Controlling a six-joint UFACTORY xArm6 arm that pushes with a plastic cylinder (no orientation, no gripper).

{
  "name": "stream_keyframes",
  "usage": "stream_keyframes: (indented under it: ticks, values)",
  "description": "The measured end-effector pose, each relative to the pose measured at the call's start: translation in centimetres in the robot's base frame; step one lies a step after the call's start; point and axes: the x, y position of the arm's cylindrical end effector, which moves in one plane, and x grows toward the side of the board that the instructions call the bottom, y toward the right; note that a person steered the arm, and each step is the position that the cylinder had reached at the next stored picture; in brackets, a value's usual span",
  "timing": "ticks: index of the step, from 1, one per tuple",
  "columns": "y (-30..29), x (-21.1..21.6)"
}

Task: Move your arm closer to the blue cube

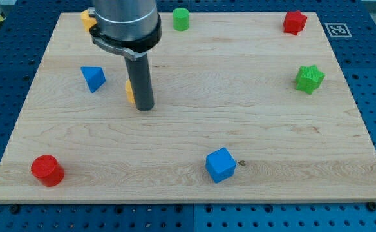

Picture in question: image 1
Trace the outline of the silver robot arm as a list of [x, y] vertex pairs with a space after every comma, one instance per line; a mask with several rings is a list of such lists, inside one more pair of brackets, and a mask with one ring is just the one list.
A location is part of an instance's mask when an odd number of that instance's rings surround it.
[[89, 29], [99, 48], [130, 61], [145, 56], [162, 36], [156, 0], [92, 0], [97, 23]]

